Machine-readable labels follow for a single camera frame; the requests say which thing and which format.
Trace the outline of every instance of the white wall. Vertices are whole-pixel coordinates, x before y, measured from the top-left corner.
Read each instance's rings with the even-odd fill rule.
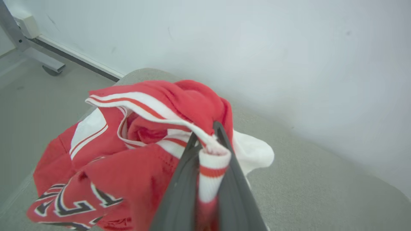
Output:
[[[0,25],[0,56],[14,49],[14,44],[11,42],[6,32]]]
[[[411,197],[408,0],[8,0],[126,74],[200,80]]]

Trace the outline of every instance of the gray floor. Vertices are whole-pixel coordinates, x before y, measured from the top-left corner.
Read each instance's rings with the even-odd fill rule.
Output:
[[[31,68],[25,71],[0,94],[2,116],[6,116],[0,123],[7,128],[1,131],[2,136],[7,135],[1,145],[8,148],[2,155],[16,155],[10,157],[14,162],[8,169],[21,175],[20,178],[25,174],[19,171],[30,172],[47,142],[85,113],[88,106],[82,101],[86,91],[112,84],[71,65],[73,69],[60,79],[45,75],[34,65],[31,68],[36,71]],[[166,72],[142,69],[117,84],[148,79],[178,80]],[[275,152],[272,166],[248,176],[261,214],[271,230],[410,230],[411,203],[399,190],[240,107],[233,99],[228,100],[233,106],[235,129],[265,140]],[[66,230],[33,224],[25,217],[27,207],[36,199],[35,192],[33,182],[29,181],[0,218],[1,230]]]
[[[74,62],[36,46],[66,64],[60,76],[27,60],[0,76],[0,205],[30,175],[47,143],[73,125],[90,107],[89,90],[114,84]]]

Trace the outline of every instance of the metal frame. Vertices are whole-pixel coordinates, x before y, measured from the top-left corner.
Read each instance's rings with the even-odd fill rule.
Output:
[[[21,32],[17,23],[14,21],[12,14],[7,8],[3,0],[0,0],[0,26],[3,27],[6,34],[16,46],[17,50],[22,52],[27,57],[35,59],[43,64],[43,68],[48,72],[47,68],[58,75],[63,71],[66,65],[30,46],[30,43]]]

